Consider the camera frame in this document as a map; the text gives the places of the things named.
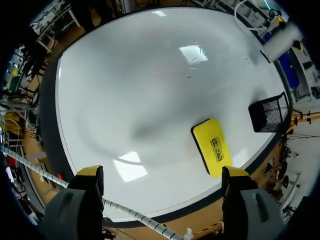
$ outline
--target black mesh basket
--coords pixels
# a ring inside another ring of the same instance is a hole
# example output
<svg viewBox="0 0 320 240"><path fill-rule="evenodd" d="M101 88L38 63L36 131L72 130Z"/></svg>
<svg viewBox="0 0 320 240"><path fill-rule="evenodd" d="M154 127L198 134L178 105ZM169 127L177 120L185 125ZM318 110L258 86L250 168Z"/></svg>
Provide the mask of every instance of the black mesh basket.
<svg viewBox="0 0 320 240"><path fill-rule="evenodd" d="M253 130L256 133L277 133L282 131L288 114L288 100L285 92L249 106Z"/></svg>

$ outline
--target white cable wrap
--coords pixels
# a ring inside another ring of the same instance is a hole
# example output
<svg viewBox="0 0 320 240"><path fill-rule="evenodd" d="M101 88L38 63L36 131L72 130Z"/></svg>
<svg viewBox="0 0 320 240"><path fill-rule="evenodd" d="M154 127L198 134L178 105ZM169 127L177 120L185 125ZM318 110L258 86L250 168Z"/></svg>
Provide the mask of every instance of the white cable wrap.
<svg viewBox="0 0 320 240"><path fill-rule="evenodd" d="M9 155L10 157L14 158L15 160L17 160L19 163L22 163L26 167L28 167L31 170L35 171L36 173L40 174L41 176L49 179L50 181L52 181L52 182L54 182L64 188L68 187L69 183L67 183L66 181L63 181L60 178L42 170L41 168L37 167L36 165L30 163L27 159L21 157L19 154L4 147L3 145L1 145L1 151L5 154ZM151 228L152 230L156 231L158 234L164 236L165 238L167 238L169 240L187 240L187 238L182 237L178 233L175 233L174 231L170 230L169 228L163 226L162 224L152 220L151 218L149 218L149 217L147 217L147 216L145 216L135 210L132 210L128 207L117 204L113 201L106 200L104 198L102 198L102 203L105 207L108 207L110 209L116 209L120 212L128 214L131 217L134 217L139 222L143 223L147 227Z"/></svg>

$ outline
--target white cylinder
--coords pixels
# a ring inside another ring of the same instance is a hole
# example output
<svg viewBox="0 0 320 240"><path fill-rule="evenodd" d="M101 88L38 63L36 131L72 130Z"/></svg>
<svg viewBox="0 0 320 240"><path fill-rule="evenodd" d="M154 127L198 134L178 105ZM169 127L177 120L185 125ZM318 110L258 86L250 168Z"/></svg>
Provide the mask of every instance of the white cylinder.
<svg viewBox="0 0 320 240"><path fill-rule="evenodd" d="M269 63L277 60L281 55L288 51L295 41L303 37L299 28L293 22L287 22L284 29L279 30L265 45L261 53Z"/></svg>

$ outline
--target black cable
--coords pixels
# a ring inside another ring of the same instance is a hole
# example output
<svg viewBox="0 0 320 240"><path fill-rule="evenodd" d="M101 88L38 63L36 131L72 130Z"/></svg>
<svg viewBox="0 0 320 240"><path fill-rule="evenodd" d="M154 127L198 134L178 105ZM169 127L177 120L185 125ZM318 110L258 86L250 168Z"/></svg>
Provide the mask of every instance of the black cable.
<svg viewBox="0 0 320 240"><path fill-rule="evenodd" d="M276 14L274 14L275 17L282 15L281 11L271 8L271 9L269 10L269 20L270 20L270 21L272 20L271 13L274 13L274 12L276 12Z"/></svg>
<svg viewBox="0 0 320 240"><path fill-rule="evenodd" d="M301 137L296 137L296 138L290 138L288 139L287 143L293 140L297 139L312 139L312 138L320 138L320 136L301 136Z"/></svg>

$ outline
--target table leg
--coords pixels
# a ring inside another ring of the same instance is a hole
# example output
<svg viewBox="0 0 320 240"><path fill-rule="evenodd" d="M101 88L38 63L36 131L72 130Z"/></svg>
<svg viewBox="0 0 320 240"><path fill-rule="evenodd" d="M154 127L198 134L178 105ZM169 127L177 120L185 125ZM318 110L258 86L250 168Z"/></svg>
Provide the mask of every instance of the table leg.
<svg viewBox="0 0 320 240"><path fill-rule="evenodd" d="M73 21L75 22L75 24L76 24L78 27L80 27L80 24L79 24L77 18L75 17L74 13L71 11L71 9L70 9L68 12L69 12L71 18L73 19Z"/></svg>
<svg viewBox="0 0 320 240"><path fill-rule="evenodd" d="M38 43L39 43L42 47L44 47L49 53L52 52L51 49L50 49L48 46L46 46L41 40L38 40Z"/></svg>

